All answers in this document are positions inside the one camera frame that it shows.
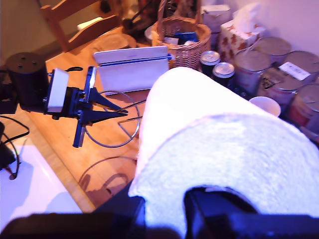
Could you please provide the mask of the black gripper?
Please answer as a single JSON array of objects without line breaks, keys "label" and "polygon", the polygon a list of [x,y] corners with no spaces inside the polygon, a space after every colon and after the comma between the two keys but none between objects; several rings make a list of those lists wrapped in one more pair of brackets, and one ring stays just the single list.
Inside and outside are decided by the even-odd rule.
[{"label": "black gripper", "polygon": [[[94,87],[95,80],[96,67],[89,66],[83,90],[75,87],[67,87],[67,93],[70,92],[70,96],[65,96],[67,107],[63,107],[63,109],[65,110],[67,118],[77,119],[73,142],[73,147],[75,148],[82,147],[83,145],[86,125],[128,115],[127,110],[121,109],[97,91]],[[107,107],[116,112],[91,111],[93,108],[92,104]]]}]

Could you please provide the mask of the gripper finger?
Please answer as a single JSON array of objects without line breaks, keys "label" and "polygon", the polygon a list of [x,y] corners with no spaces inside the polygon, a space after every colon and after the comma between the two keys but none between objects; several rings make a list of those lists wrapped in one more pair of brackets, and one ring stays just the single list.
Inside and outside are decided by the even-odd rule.
[{"label": "gripper finger", "polygon": [[229,188],[225,191],[207,191],[203,187],[190,189],[184,196],[184,208],[187,217],[194,216],[197,210],[206,217],[231,213],[258,213],[247,199]]},{"label": "gripper finger", "polygon": [[96,209],[96,213],[112,213],[127,217],[136,216],[145,212],[145,200],[139,196],[129,196],[129,189],[132,182],[125,186],[115,196]]}]

